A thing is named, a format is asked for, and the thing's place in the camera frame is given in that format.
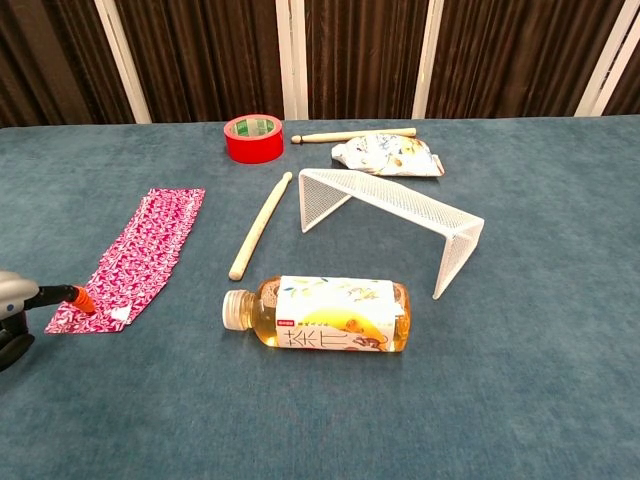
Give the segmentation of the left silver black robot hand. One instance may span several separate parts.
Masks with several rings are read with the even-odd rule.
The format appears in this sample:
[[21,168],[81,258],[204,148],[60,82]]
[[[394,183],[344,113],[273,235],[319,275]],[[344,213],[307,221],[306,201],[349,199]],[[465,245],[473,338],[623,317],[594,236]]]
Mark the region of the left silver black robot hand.
[[87,291],[74,285],[39,286],[36,282],[6,270],[1,271],[1,370],[19,360],[35,337],[29,333],[26,312],[66,302],[86,314],[95,313]]

